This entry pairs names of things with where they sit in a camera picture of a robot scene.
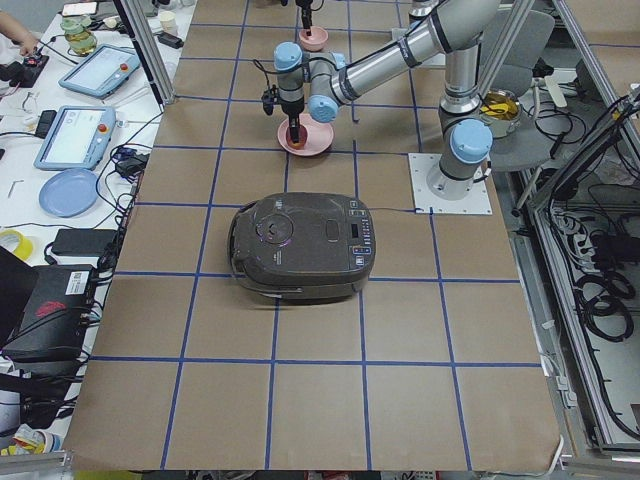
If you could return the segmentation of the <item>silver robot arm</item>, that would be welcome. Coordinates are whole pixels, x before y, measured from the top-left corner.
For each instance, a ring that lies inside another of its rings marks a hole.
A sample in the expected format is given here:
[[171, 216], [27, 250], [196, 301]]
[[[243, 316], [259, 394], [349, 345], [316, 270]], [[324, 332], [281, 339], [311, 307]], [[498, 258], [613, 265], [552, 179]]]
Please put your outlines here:
[[437, 1], [426, 14], [412, 15], [397, 40], [351, 63], [335, 52], [308, 52], [297, 43], [282, 42], [274, 48], [274, 69], [264, 73], [276, 81], [262, 94], [263, 111], [271, 115], [280, 106], [289, 140], [302, 147], [303, 112], [318, 123], [330, 123], [341, 106], [443, 54], [446, 74], [439, 118], [443, 138], [449, 141], [459, 123], [478, 118], [482, 35], [499, 6], [498, 1]]

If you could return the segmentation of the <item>person hand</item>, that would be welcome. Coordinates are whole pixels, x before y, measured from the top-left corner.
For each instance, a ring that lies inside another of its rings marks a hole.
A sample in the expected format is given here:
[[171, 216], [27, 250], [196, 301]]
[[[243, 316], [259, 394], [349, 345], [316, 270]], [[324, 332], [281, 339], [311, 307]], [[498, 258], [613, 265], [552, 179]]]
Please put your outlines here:
[[20, 47], [19, 53], [22, 57], [33, 54], [39, 43], [39, 39], [25, 29], [12, 30], [7, 36]]

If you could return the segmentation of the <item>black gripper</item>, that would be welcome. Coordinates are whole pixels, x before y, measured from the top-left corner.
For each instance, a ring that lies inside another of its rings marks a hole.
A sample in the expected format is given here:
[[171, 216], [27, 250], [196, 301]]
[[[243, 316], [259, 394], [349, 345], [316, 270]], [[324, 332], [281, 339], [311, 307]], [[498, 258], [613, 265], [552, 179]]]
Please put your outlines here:
[[[312, 0], [299, 0], [301, 20], [305, 33], [311, 35], [312, 27]], [[279, 89], [279, 104], [282, 111], [290, 116], [288, 118], [288, 144], [299, 144], [299, 115], [303, 112], [303, 89], [295, 90]]]

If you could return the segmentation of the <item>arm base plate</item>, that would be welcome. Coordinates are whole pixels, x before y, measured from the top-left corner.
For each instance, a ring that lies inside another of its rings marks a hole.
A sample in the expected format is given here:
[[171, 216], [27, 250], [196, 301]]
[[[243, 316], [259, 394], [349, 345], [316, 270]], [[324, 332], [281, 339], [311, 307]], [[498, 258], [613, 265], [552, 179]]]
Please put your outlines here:
[[441, 155], [409, 153], [414, 209], [420, 214], [491, 215], [493, 213], [480, 165], [467, 180], [453, 180], [440, 169]]

